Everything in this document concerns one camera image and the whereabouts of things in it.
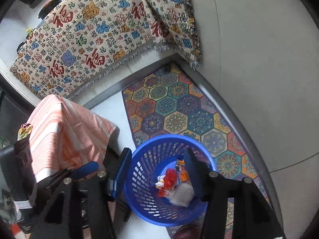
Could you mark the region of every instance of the metal bolt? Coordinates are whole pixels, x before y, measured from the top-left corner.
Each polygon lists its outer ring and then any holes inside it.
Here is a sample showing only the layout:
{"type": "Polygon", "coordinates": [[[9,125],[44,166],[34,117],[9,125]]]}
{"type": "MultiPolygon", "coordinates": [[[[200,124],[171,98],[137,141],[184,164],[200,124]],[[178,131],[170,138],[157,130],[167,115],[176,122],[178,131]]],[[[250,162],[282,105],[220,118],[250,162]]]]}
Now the metal bolt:
{"type": "Polygon", "coordinates": [[[218,172],[211,171],[211,172],[209,172],[208,175],[209,175],[210,177],[212,177],[212,178],[216,178],[216,177],[218,176],[218,172]]]}
{"type": "Polygon", "coordinates": [[[63,183],[64,184],[70,184],[72,182],[72,179],[71,178],[65,178],[64,180],[63,180],[63,183]]]}
{"type": "Polygon", "coordinates": [[[106,175],[106,171],[100,171],[98,172],[98,177],[102,178],[106,175]]]}
{"type": "Polygon", "coordinates": [[[252,178],[249,178],[249,177],[245,177],[244,178],[244,182],[247,183],[247,184],[250,184],[253,182],[253,179],[252,178]]]}

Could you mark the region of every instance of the floor mat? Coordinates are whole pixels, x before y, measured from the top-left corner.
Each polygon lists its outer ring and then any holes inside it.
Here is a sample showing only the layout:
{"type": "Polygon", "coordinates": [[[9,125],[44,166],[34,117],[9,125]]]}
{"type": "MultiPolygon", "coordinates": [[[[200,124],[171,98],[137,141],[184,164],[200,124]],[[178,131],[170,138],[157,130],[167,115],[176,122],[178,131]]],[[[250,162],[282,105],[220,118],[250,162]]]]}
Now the floor mat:
{"type": "MultiPolygon", "coordinates": [[[[249,176],[268,196],[248,155],[215,105],[179,68],[169,63],[122,91],[136,147],[161,134],[180,134],[201,142],[212,154],[217,171],[226,178],[249,176]]],[[[229,199],[225,238],[231,238],[233,200],[229,199]]],[[[195,222],[202,224],[202,216],[195,222]]],[[[178,227],[168,227],[172,236],[178,227]]]]}

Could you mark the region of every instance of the white tile floor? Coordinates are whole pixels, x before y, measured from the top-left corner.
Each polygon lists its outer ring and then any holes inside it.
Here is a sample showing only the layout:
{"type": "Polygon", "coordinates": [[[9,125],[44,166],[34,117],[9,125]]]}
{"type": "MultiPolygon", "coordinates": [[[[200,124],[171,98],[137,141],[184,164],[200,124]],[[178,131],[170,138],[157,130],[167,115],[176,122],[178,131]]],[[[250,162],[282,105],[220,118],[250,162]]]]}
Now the white tile floor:
{"type": "MultiPolygon", "coordinates": [[[[120,132],[117,141],[110,142],[112,148],[118,147],[118,152],[128,147],[135,150],[135,144],[132,139],[130,125],[126,116],[125,106],[122,98],[122,92],[114,94],[99,105],[91,109],[94,113],[108,119],[118,126],[120,132]]],[[[169,239],[165,227],[150,224],[132,213],[129,221],[124,223],[123,216],[119,211],[115,213],[114,229],[118,239],[169,239]]]]}

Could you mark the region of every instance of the perforated basket wall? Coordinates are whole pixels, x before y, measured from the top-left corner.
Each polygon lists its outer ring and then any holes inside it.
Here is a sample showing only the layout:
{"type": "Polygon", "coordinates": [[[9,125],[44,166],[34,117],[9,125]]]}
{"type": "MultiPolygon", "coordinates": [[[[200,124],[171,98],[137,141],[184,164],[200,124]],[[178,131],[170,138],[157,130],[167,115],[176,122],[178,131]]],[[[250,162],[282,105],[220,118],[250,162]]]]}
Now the perforated basket wall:
{"type": "Polygon", "coordinates": [[[166,198],[157,196],[157,176],[184,151],[192,148],[197,159],[215,170],[213,158],[199,142],[180,135],[154,137],[140,145],[133,153],[132,164],[125,182],[125,193],[131,209],[144,220],[159,226],[187,224],[206,211],[207,203],[195,198],[188,208],[177,207],[166,198]]]}

